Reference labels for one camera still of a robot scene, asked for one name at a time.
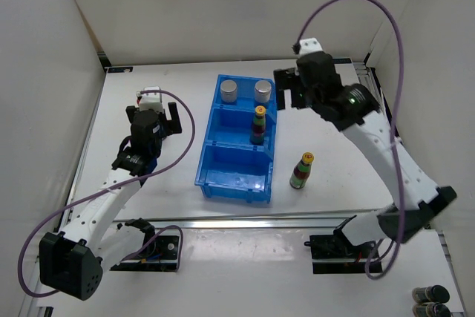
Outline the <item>blue-label shaker can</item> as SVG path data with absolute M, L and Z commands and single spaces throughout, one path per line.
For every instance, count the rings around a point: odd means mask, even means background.
M 224 103 L 235 103 L 238 97 L 238 86 L 234 80 L 226 79 L 220 84 L 220 98 Z
M 262 79 L 255 83 L 254 98 L 259 105 L 268 105 L 272 94 L 272 84 L 268 80 Z

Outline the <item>yellow-cap sauce bottle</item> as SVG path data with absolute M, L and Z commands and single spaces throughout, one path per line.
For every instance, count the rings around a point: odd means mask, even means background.
M 311 152 L 302 154 L 300 161 L 293 169 L 289 184 L 294 189 L 302 189 L 310 176 L 314 155 Z
M 250 142 L 253 145 L 262 145 L 266 131 L 266 108 L 258 105 L 255 108 L 255 115 L 252 121 L 252 130 L 250 134 Z

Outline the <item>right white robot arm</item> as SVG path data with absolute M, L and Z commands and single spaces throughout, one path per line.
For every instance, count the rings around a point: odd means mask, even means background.
M 274 80 L 278 109 L 285 108 L 288 90 L 293 108 L 310 108 L 332 123 L 365 156 L 393 198 L 389 206 L 348 218 L 334 229 L 333 248 L 341 257 L 385 238 L 407 243 L 456 199 L 452 187 L 430 179 L 396 140 L 370 91 L 360 83 L 342 84 L 328 53 L 304 54 L 295 67 L 277 69 Z

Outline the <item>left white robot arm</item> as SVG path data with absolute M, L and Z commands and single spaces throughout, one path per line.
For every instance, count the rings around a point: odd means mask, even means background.
M 176 103 L 170 102 L 165 110 L 158 107 L 127 107 L 131 133 L 122 141 L 102 184 L 104 194 L 89 201 L 60 232 L 41 239 L 39 270 L 44 285 L 84 301 L 95 293 L 103 273 L 123 259 L 147 261 L 160 255 L 154 227 L 142 218 L 106 233 L 145 184 L 147 174 L 155 170 L 163 140 L 182 131 Z

